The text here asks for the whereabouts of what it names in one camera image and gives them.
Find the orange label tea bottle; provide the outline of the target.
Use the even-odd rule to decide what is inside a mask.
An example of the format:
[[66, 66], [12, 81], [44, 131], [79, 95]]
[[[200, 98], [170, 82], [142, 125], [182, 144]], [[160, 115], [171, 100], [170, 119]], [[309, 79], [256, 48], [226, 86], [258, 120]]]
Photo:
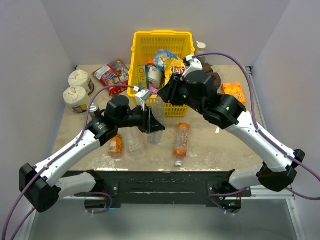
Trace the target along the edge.
[[179, 123], [177, 126], [176, 144], [173, 151], [174, 156], [177, 158], [184, 158], [187, 156], [190, 128], [190, 125], [187, 123]]

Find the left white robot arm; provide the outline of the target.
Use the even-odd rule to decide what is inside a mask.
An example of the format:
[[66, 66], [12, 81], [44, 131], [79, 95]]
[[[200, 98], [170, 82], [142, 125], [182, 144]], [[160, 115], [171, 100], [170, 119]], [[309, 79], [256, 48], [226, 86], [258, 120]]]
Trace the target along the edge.
[[131, 127], [137, 127], [146, 134], [166, 129], [151, 107], [144, 104], [130, 109], [126, 96], [115, 96], [102, 113], [94, 117], [70, 143], [36, 166], [26, 163], [20, 168], [20, 192], [39, 213], [50, 209], [65, 192], [88, 192], [92, 196], [99, 196], [104, 184], [95, 173], [82, 173], [77, 180], [68, 180], [66, 187], [63, 186], [63, 175], [85, 156], [114, 138], [120, 128]]

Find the crushed clear plastic bottle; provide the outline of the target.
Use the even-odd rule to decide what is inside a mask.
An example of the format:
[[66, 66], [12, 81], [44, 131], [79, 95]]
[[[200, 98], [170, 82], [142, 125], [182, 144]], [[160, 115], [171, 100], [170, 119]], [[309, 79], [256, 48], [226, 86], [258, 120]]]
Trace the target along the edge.
[[[152, 114], [157, 125], [159, 125], [159, 123], [165, 125], [165, 103], [160, 97], [157, 97], [154, 101]], [[163, 130], [159, 130], [150, 133], [147, 137], [147, 142], [151, 145], [158, 145], [162, 139], [163, 132]]]

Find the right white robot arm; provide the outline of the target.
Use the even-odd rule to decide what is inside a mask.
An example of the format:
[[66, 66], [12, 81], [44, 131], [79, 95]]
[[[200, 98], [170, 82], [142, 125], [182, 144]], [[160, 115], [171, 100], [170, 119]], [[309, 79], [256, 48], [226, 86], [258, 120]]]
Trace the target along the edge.
[[263, 161], [261, 165], [242, 170], [230, 170], [227, 177], [213, 186], [216, 193], [235, 196], [241, 189], [264, 186], [280, 192], [296, 178], [297, 162], [305, 153], [301, 149], [285, 147], [261, 125], [254, 124], [252, 115], [235, 97], [218, 93], [214, 78], [197, 70], [182, 76], [174, 73], [168, 84], [158, 91], [165, 103], [186, 105], [209, 123], [226, 130], [251, 148]]

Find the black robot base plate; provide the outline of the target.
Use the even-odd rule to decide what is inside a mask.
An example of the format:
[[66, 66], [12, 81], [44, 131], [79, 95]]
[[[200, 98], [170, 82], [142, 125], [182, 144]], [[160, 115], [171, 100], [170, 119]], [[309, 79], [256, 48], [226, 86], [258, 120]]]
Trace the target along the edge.
[[90, 191], [76, 193], [88, 197], [90, 209], [120, 208], [135, 205], [205, 205], [220, 204], [233, 213], [241, 209], [241, 198], [251, 190], [239, 192], [226, 185], [230, 175], [225, 171], [94, 171], [98, 184]]

